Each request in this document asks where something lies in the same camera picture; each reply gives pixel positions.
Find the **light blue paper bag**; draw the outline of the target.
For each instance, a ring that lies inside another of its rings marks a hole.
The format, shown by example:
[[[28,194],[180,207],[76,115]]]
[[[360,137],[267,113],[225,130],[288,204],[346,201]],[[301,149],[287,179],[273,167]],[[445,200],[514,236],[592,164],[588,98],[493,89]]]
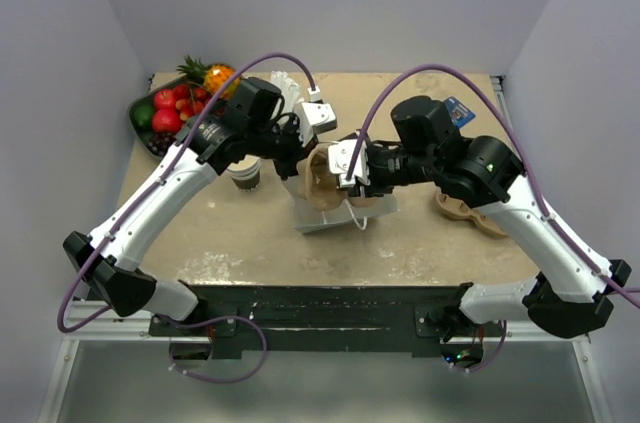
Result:
[[[301,176],[294,176],[283,181],[283,186],[292,199],[293,227],[302,234],[349,224],[366,227],[371,220],[393,214],[398,210],[396,198],[392,195],[385,195],[377,200],[367,199],[371,205],[366,207],[355,207],[349,203],[342,203],[336,209],[319,211],[299,195],[302,183]]]

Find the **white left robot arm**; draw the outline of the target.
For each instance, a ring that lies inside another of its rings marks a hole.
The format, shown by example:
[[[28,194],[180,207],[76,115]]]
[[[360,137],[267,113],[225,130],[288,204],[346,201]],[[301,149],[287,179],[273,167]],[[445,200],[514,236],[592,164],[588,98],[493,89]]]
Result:
[[[164,158],[111,217],[84,234],[71,232],[63,249],[76,270],[76,282],[98,293],[120,317],[148,311],[171,319],[185,335],[207,323],[201,299],[185,283],[141,270],[153,242],[202,189],[247,156],[271,160],[282,178],[317,142],[311,110],[321,105],[316,87],[309,97],[289,94],[294,82],[240,79],[228,98],[220,92],[187,120]]]

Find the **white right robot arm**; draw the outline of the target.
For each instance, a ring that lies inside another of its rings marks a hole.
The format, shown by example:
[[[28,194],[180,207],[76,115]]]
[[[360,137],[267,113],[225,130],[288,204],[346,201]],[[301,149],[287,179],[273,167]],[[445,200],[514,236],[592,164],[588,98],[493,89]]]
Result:
[[[397,142],[360,135],[350,171],[367,197],[399,186],[432,182],[503,230],[537,266],[530,279],[502,285],[464,284],[442,311],[448,329],[469,335],[480,324],[531,321],[570,339],[601,329],[611,317],[609,296],[631,268],[588,248],[533,192],[531,174],[503,141],[468,138],[452,122],[445,103],[411,97],[391,111]]]

